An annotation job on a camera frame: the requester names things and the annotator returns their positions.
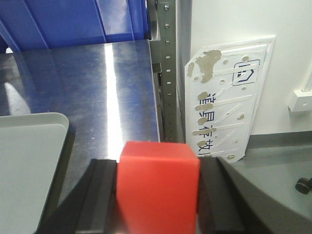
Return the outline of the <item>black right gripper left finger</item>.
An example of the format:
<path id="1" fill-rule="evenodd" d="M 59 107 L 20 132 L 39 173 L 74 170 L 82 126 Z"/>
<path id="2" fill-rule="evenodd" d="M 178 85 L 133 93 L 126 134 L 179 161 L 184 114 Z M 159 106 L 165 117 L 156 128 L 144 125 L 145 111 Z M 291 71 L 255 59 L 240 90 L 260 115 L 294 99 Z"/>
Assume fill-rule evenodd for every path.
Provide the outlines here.
<path id="1" fill-rule="evenodd" d="M 85 173 L 38 234 L 107 234 L 115 203 L 117 162 L 92 159 Z"/>

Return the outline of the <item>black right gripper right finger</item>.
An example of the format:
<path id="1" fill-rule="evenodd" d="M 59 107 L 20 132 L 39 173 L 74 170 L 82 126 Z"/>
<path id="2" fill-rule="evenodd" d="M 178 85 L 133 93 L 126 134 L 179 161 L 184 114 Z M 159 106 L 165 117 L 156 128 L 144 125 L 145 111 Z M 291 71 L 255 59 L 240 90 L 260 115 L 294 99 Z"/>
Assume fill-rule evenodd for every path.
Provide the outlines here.
<path id="1" fill-rule="evenodd" d="M 259 190 L 230 165 L 200 158 L 198 234 L 310 234 L 312 220 Z"/>

